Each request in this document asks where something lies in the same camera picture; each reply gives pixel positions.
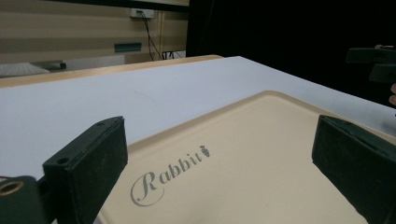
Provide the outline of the beige plastic tray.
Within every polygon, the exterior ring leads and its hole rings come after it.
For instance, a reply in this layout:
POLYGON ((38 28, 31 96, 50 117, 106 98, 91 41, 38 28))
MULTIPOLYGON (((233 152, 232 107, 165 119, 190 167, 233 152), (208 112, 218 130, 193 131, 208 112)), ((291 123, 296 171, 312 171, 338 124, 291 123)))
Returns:
POLYGON ((102 224, 367 224, 313 164, 323 109, 264 91, 129 145, 102 224))

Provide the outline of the green wall bracket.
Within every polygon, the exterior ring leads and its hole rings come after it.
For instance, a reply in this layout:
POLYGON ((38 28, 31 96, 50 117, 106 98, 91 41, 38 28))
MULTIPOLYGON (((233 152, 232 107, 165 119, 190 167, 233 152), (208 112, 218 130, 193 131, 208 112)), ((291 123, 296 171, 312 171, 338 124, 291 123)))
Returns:
POLYGON ((142 44, 137 42, 130 42, 130 43, 115 43, 114 44, 114 51, 115 52, 134 52, 140 51, 142 49, 142 44))

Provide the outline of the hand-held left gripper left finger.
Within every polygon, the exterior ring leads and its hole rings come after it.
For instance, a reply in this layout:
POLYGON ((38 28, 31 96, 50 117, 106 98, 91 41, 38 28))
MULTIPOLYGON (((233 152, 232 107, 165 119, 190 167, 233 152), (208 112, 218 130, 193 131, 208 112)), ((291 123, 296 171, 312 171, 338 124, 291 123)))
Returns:
POLYGON ((93 124, 43 163, 59 224, 92 224, 128 163, 124 118, 93 124))

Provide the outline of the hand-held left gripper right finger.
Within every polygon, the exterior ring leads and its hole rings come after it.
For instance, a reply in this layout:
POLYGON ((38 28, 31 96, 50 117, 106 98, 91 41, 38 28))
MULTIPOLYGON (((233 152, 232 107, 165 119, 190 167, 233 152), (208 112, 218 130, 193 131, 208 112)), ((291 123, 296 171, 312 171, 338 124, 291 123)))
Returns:
POLYGON ((343 119, 318 117, 313 163, 369 224, 396 224, 396 146, 343 119))

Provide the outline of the white keyboard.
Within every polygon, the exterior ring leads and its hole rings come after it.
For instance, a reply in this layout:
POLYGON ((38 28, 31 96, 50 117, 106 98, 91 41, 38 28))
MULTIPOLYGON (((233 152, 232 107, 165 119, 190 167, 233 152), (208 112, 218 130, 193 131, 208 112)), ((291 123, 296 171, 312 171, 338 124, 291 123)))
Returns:
POLYGON ((49 71, 30 63, 0 64, 0 77, 24 77, 47 74, 49 71))

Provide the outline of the black curtain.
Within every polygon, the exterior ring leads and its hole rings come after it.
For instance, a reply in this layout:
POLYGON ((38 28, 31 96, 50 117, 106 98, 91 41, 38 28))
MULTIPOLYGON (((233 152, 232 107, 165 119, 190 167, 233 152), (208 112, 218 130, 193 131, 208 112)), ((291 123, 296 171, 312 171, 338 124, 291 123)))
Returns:
POLYGON ((242 56, 387 105, 390 86, 351 48, 396 47, 396 0, 190 0, 187 53, 242 56))

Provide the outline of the white wall socket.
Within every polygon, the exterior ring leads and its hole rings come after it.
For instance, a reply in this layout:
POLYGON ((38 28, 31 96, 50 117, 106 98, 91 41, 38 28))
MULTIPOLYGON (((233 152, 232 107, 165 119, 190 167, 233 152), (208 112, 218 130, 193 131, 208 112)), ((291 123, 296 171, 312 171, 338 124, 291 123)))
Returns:
POLYGON ((130 11, 130 16, 132 18, 152 19, 154 17, 154 10, 153 9, 132 8, 130 11))

